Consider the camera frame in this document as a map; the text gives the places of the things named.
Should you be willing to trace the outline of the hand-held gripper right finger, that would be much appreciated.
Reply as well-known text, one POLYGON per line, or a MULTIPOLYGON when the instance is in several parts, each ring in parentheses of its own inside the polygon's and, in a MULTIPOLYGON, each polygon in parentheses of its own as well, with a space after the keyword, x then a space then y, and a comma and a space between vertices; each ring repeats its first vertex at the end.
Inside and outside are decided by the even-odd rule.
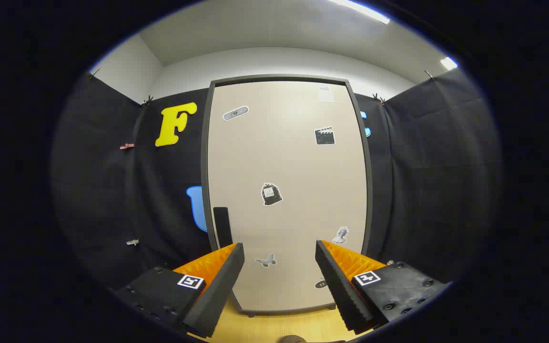
POLYGON ((348 330, 376 330, 420 310, 447 289, 406 262, 381 263, 317 240, 315 261, 348 330))

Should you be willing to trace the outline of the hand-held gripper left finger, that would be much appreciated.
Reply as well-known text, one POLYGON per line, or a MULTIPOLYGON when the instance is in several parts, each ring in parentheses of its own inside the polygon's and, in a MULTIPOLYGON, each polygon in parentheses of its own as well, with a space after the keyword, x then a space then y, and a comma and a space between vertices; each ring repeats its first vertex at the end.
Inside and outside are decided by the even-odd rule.
POLYGON ((149 269, 113 294, 168 332, 212 337, 244 261, 243 244, 233 243, 176 269, 149 269))

